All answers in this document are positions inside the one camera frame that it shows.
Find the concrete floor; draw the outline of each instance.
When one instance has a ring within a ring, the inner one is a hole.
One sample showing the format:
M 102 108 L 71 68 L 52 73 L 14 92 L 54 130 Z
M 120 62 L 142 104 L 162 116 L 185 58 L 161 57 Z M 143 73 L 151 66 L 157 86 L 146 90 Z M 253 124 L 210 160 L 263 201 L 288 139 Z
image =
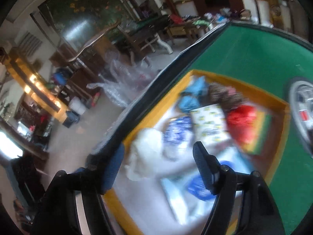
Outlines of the concrete floor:
M 176 39 L 175 45 L 172 45 L 172 54 L 168 54 L 164 48 L 155 46 L 156 52 L 150 53 L 148 56 L 152 60 L 152 66 L 161 70 L 188 46 L 189 43 L 186 39 Z M 42 178 L 43 186 L 47 188 L 59 170 L 71 173 L 79 167 L 84 167 L 86 157 L 102 139 L 104 133 L 122 110 L 122 108 L 114 105 L 105 94 L 102 94 L 96 107 L 87 110 L 78 124 L 74 124 L 71 128 L 66 128 L 62 124 L 55 124 L 48 148 L 50 157 L 44 170 L 47 175 Z M 85 219 L 81 196 L 78 196 L 76 201 L 82 233 L 88 235 L 90 232 Z

